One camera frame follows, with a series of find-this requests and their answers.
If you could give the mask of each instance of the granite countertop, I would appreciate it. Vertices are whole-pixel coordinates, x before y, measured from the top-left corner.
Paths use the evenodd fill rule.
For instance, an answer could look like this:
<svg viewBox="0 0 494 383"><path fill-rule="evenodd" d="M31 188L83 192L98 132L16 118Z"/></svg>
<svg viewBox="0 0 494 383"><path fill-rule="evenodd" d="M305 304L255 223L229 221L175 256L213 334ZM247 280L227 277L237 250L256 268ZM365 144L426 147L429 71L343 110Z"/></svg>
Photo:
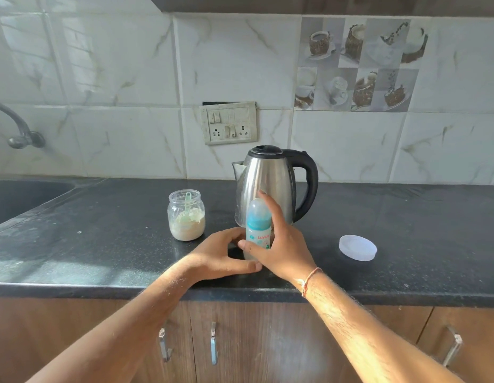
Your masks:
<svg viewBox="0 0 494 383"><path fill-rule="evenodd" d="M0 296L134 297L202 241L169 232L168 195L177 189L201 192L204 236L235 226L233 181L82 182L0 225ZM361 303L494 307L494 186L321 183L295 225L317 265ZM345 257L345 234L373 241L375 259ZM230 255L242 257L236 248ZM200 282L185 298L303 301L267 269Z"/></svg>

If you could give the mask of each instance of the power outlet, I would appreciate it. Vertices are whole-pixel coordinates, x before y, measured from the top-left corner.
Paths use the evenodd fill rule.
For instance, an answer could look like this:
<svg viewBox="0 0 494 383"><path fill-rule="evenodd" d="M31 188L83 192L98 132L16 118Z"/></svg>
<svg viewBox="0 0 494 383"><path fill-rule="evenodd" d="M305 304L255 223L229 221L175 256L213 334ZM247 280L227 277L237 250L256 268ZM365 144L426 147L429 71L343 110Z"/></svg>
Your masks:
<svg viewBox="0 0 494 383"><path fill-rule="evenodd" d="M223 103L201 106L206 145L258 140L256 103Z"/></svg>

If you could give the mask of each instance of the kettle lid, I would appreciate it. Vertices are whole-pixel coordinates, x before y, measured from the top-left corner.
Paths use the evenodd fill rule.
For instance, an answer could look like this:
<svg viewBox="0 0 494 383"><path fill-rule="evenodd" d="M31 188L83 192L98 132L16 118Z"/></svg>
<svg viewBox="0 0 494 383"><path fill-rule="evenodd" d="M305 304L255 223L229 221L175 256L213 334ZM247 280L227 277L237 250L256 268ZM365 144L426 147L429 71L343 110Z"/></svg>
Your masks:
<svg viewBox="0 0 494 383"><path fill-rule="evenodd" d="M248 155L261 159L276 159L284 157L282 149L280 147L275 147L274 145L258 145L257 147L253 147L249 151Z"/></svg>

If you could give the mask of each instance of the hand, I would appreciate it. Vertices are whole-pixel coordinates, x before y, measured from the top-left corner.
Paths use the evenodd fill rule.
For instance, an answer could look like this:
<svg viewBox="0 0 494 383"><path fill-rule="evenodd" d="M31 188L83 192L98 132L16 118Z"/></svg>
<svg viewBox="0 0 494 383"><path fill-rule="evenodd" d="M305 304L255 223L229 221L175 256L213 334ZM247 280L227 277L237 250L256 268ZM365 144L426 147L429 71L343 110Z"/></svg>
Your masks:
<svg viewBox="0 0 494 383"><path fill-rule="evenodd" d="M259 262L228 257L228 244L237 243L243 238L245 238L245 229L241 227L215 232L182 261L192 268L196 282L233 274L258 272L263 267Z"/></svg>
<svg viewBox="0 0 494 383"><path fill-rule="evenodd" d="M257 258L276 276L289 281L300 290L304 280L316 268L304 236L295 227L286 223L281 207L271 196L261 191L258 195L265 200L272 213L274 243L269 250L266 250L253 242L240 240L238 247Z"/></svg>

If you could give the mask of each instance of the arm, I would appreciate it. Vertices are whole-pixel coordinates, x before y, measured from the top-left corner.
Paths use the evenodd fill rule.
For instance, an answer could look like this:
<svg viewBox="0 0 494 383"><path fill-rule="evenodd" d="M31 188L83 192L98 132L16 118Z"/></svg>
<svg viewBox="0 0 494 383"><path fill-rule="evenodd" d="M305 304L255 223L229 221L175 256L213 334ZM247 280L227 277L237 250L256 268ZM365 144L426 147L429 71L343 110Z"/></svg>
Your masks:
<svg viewBox="0 0 494 383"><path fill-rule="evenodd" d="M251 253L277 276L302 291L304 280L316 268L302 233L284 221L281 208L260 193L272 212L275 239L265 250L241 240ZM308 280L307 300L318 312L364 383L460 383L447 368L384 327L322 272Z"/></svg>
<svg viewBox="0 0 494 383"><path fill-rule="evenodd" d="M236 227L210 235L139 296L47 364L28 383L127 383L180 298L203 279L261 270L261 264L228 257L228 243L244 236Z"/></svg>

